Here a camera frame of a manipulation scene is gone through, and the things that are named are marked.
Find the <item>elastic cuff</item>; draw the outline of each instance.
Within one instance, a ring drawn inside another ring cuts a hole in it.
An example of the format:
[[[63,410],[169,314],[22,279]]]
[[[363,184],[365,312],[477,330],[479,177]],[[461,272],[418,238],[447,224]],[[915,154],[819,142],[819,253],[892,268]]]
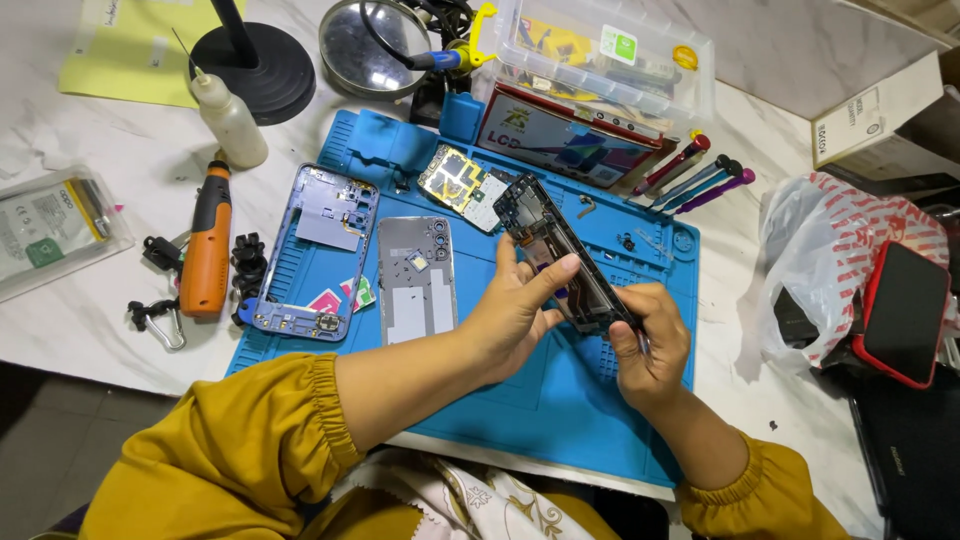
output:
[[[707,506],[738,503],[749,497],[760,485],[760,478],[763,476],[763,457],[759,444],[743,431],[738,430],[737,432],[743,437],[743,441],[747,444],[747,451],[750,453],[747,460],[747,469],[732,484],[720,489],[707,491],[688,485],[690,494],[698,503]]]
[[[330,452],[337,463],[346,469],[363,456],[353,446],[347,421],[344,420],[344,410],[340,406],[340,394],[337,393],[337,379],[333,370],[336,357],[336,353],[317,355],[310,368],[310,390]]]

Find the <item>purple screwdriver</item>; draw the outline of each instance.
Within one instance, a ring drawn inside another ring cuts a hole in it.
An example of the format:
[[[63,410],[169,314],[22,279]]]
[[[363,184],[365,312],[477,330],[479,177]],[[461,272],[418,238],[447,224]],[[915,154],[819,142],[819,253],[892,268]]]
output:
[[[756,174],[754,174],[753,169],[743,169],[743,174],[740,176],[731,178],[725,184],[715,185],[714,187],[711,187],[707,191],[694,197],[692,201],[683,203],[673,215],[686,213],[697,207],[701,207],[713,199],[720,197],[720,195],[723,195],[731,189],[734,189],[735,187],[752,184],[754,180],[756,180]]]

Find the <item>mustard yellow sleeve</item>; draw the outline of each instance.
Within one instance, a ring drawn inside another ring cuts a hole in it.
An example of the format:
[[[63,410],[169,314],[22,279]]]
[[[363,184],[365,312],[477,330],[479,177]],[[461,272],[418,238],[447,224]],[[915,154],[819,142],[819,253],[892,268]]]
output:
[[[297,499],[322,499],[362,458],[333,374],[336,355],[293,354],[194,383],[124,446],[81,538],[292,538]]]
[[[747,470],[733,484],[704,491],[684,482],[677,489],[684,525],[707,538],[848,540],[813,496],[806,461],[779,444],[740,433],[750,449]]]

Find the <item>red phone case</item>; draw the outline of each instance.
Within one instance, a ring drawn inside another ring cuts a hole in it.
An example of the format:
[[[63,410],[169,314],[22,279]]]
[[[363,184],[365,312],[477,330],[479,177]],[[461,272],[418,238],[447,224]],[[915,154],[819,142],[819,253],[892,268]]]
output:
[[[860,357],[863,361],[874,366],[876,369],[882,371],[883,373],[893,377],[894,379],[910,386],[911,388],[917,388],[923,390],[927,388],[931,383],[933,383],[933,370],[937,366],[936,357],[932,358],[930,361],[930,375],[927,377],[926,382],[916,382],[915,380],[909,379],[907,376],[902,373],[894,370],[887,364],[883,363],[879,359],[875,358],[863,345],[863,336],[870,331],[870,313],[874,308],[874,299],[876,298],[876,288],[880,285],[880,275],[883,273],[883,264],[887,258],[887,248],[890,247],[890,244],[895,243],[893,240],[887,240],[883,242],[883,245],[880,246],[880,252],[876,256],[876,264],[874,266],[874,274],[870,277],[870,280],[867,282],[867,286],[863,291],[863,334],[855,335],[853,337],[853,342],[851,346],[853,351],[857,356]],[[947,273],[947,290],[949,290],[950,275]],[[943,319],[944,313],[947,312],[947,306],[949,306],[948,296],[944,297],[944,309],[940,314],[940,318]],[[940,350],[940,342],[943,340],[943,325],[940,325],[940,332],[937,333],[937,351]]]

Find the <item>plastic oil bottle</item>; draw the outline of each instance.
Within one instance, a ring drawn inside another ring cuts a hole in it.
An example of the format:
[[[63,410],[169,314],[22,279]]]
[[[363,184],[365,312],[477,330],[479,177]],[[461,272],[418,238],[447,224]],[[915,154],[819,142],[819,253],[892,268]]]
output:
[[[213,132],[227,161],[240,168],[256,167],[267,159],[267,141],[253,121],[247,104],[230,93],[223,79],[197,70],[190,90],[200,102],[200,118]]]

